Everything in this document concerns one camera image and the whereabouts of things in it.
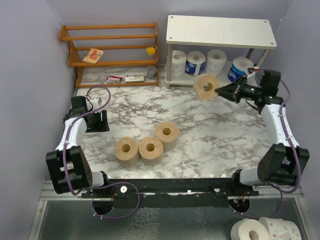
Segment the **pink dotted roll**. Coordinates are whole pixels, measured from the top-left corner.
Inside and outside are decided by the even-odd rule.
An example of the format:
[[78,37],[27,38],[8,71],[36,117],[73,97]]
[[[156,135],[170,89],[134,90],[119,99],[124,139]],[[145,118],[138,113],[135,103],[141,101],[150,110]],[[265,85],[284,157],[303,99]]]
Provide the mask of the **pink dotted roll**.
[[206,55],[205,74],[219,76],[226,64],[227,55],[219,49],[212,49]]
[[171,75],[173,77],[181,77],[185,73],[187,55],[180,50],[172,52]]

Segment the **blue Tempo roll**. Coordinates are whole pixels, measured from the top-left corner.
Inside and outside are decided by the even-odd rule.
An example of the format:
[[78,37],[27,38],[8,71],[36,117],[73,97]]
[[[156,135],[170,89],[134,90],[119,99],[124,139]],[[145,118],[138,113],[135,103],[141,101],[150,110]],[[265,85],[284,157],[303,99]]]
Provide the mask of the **blue Tempo roll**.
[[254,63],[251,60],[244,56],[239,56],[232,61],[227,77],[231,82],[235,82],[245,74],[247,69],[253,67]]

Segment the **pink dotted roll front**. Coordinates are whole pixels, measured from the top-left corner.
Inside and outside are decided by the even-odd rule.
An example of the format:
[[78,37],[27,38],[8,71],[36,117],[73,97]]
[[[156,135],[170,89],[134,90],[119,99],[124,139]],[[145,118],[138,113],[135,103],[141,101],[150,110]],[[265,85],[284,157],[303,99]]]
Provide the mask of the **pink dotted roll front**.
[[181,77],[185,73],[187,55],[180,50],[172,52],[171,75],[173,77]]

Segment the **brown paper roll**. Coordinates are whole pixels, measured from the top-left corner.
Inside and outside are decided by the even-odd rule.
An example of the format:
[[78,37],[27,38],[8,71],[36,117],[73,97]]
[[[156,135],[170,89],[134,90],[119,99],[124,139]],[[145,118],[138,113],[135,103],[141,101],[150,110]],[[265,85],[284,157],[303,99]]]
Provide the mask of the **brown paper roll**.
[[171,122],[159,123],[154,131],[155,137],[162,142],[165,152],[173,150],[178,142],[180,131],[178,127]]
[[193,88],[201,100],[209,101],[218,96],[215,90],[220,88],[220,82],[216,76],[202,74],[194,81]]
[[115,158],[125,168],[131,168],[141,159],[138,143],[131,137],[123,137],[114,147]]
[[138,150],[142,161],[148,166],[156,166],[163,161],[164,147],[156,137],[144,137],[138,145]]

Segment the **pink dotted roll back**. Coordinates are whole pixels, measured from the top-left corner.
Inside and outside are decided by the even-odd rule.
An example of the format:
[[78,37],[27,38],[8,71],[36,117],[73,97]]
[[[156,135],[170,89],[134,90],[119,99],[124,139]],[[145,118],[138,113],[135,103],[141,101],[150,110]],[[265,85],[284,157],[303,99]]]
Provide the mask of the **pink dotted roll back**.
[[219,49],[212,49],[206,55],[205,74],[219,76],[226,64],[227,55]]

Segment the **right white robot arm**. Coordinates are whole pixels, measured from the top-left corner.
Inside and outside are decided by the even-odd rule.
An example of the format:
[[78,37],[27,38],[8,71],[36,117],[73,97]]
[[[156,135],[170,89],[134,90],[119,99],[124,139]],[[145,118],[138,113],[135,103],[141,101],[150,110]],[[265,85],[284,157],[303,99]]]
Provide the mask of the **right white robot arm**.
[[309,151],[300,147],[290,129],[286,116],[288,100],[277,95],[279,84],[282,83],[281,73],[264,70],[259,85],[249,85],[248,77],[258,71],[257,67],[250,68],[235,82],[215,90],[218,96],[234,103],[239,103],[242,99],[253,101],[254,108],[266,125],[271,144],[257,167],[234,173],[238,178],[230,182],[229,189],[236,196],[246,192],[248,186],[260,184],[298,188],[303,170],[310,158]]

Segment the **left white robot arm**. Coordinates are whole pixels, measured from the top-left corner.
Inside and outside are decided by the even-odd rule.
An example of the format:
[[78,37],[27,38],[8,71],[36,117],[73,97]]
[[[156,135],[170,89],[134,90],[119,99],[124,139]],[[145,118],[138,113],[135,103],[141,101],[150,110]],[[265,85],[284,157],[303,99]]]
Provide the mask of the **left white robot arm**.
[[104,171],[91,170],[81,147],[85,133],[108,132],[107,111],[101,110],[100,97],[74,96],[71,108],[64,116],[64,132],[56,149],[48,152],[45,161],[53,188],[57,194],[71,190],[93,189],[106,197],[111,190]]

